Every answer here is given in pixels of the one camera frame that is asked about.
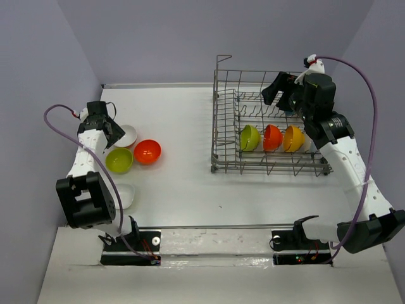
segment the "gray wall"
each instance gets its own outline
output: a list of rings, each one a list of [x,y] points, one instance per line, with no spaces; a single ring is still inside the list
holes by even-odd
[[[223,67],[297,70],[342,56],[371,0],[58,0],[104,84],[211,82]]]
[[[55,103],[81,110],[101,90],[55,0],[3,0],[0,22],[0,302],[29,304],[64,222],[54,185],[76,150],[46,127],[42,113]],[[68,111],[51,118],[76,132]]]
[[[367,73],[375,88],[379,117],[372,175],[396,209],[405,208],[404,16],[403,0],[376,1],[344,54]],[[338,87],[337,109],[351,122],[366,159],[373,117],[370,93],[362,79],[345,66],[339,65],[332,77]],[[405,301],[404,229],[387,243],[387,249]]]

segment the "dish rack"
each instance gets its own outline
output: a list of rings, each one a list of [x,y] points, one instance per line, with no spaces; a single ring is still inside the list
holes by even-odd
[[[297,115],[289,115],[275,106],[281,93],[271,106],[264,104],[261,90],[271,84],[278,72],[220,69],[219,63],[231,57],[216,57],[211,172],[328,175],[332,168],[319,151],[303,151],[301,148],[286,153],[282,145],[275,151],[263,151],[263,134],[267,125],[276,125],[284,135],[290,125],[304,132],[304,124]],[[248,124],[257,128],[262,138],[259,146],[250,152],[240,148],[240,133]]]

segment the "red bowl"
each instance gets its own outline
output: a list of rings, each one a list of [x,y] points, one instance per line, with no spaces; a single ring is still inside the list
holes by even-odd
[[[268,125],[263,139],[263,149],[265,151],[276,150],[283,143],[283,134],[275,125]]]
[[[159,159],[162,149],[158,142],[152,139],[141,141],[134,149],[135,159],[143,164],[150,165]]]

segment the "green bowl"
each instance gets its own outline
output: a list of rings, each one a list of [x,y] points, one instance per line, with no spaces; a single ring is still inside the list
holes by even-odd
[[[260,143],[260,133],[252,125],[246,125],[240,133],[240,149],[242,151],[253,151]]]
[[[126,173],[131,169],[134,156],[125,148],[117,148],[108,153],[106,158],[107,169],[114,173]]]

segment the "metal wire rack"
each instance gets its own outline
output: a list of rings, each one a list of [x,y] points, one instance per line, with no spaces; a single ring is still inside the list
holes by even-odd
[[[298,116],[289,115],[275,106],[280,94],[271,106],[263,102],[261,90],[271,84],[278,72],[220,69],[219,63],[231,57],[216,57],[211,172],[328,175],[332,168],[319,151],[301,148],[286,153],[282,147],[276,151],[263,151],[263,144],[251,152],[241,149],[240,133],[247,124],[256,127],[262,138],[269,124],[276,125],[283,134],[289,125],[295,125],[303,132],[304,126]]]

